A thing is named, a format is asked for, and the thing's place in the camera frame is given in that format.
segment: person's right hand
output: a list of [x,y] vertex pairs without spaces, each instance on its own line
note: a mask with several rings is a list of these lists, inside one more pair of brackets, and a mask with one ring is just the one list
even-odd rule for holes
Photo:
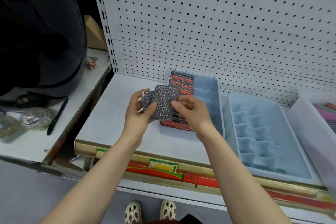
[[182,114],[202,142],[217,131],[212,124],[206,104],[194,96],[179,96],[178,101],[171,102],[171,106]]

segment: blue plastic bin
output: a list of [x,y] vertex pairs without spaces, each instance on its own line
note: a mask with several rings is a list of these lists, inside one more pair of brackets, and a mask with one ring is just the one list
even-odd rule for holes
[[[219,86],[217,79],[209,76],[188,73],[180,70],[176,71],[195,76],[193,83],[195,98],[202,100],[203,102],[206,103],[212,123],[222,136],[225,135],[223,113],[221,112],[222,103],[221,98],[219,96]],[[197,139],[196,133],[193,131],[185,131],[182,129],[170,128],[162,126],[161,124],[160,124],[160,133],[185,139]]]
[[226,141],[252,174],[318,183],[279,103],[229,93],[223,116]]

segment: forearm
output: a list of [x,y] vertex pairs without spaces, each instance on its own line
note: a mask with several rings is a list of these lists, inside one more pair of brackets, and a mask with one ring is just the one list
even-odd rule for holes
[[217,131],[204,146],[233,223],[291,223]]
[[132,141],[120,138],[42,221],[42,224],[100,223],[133,151]]

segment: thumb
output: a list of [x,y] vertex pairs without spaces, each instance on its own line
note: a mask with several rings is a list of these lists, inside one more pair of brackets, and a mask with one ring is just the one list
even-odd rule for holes
[[181,104],[181,103],[178,102],[178,101],[172,101],[172,102],[171,102],[171,106],[172,106],[176,111],[180,112],[184,117],[186,117],[187,114],[188,114],[188,112],[189,112],[189,110],[188,110],[186,107],[184,107],[184,105]]
[[146,108],[145,112],[143,112],[142,115],[144,115],[147,119],[149,119],[155,112],[157,106],[158,104],[156,102],[151,103],[149,107]]

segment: person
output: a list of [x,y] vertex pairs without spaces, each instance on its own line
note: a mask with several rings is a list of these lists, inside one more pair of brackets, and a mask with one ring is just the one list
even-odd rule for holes
[[[119,140],[41,224],[101,223],[128,162],[141,144],[142,136],[151,122],[151,115],[157,107],[157,103],[152,103],[145,111],[140,111],[142,105],[139,98],[145,91],[149,89],[132,95]],[[233,223],[291,223],[216,130],[204,102],[193,96],[179,96],[178,101],[172,101],[171,105],[188,121],[203,143]],[[141,223],[139,204],[132,202],[129,206],[131,207],[125,212],[126,223]],[[162,207],[167,211],[161,210],[160,219],[174,219],[176,208],[172,201],[164,201]]]

